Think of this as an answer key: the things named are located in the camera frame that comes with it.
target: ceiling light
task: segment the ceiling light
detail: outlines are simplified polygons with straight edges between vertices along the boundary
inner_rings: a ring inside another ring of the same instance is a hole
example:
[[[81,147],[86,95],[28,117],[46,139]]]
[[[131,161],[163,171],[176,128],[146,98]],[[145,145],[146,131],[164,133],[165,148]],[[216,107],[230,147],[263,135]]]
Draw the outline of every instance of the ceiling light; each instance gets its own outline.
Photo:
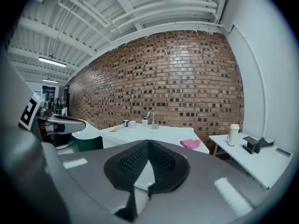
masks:
[[[52,65],[58,65],[58,66],[66,67],[66,65],[63,64],[63,63],[55,62],[55,61],[52,61],[52,60],[47,59],[47,58],[39,57],[38,60],[41,61],[41,62],[46,62],[46,63],[52,64]]]
[[[43,79],[43,81],[48,81],[48,82],[58,83],[58,81],[55,81],[55,80],[45,80],[45,79]]]

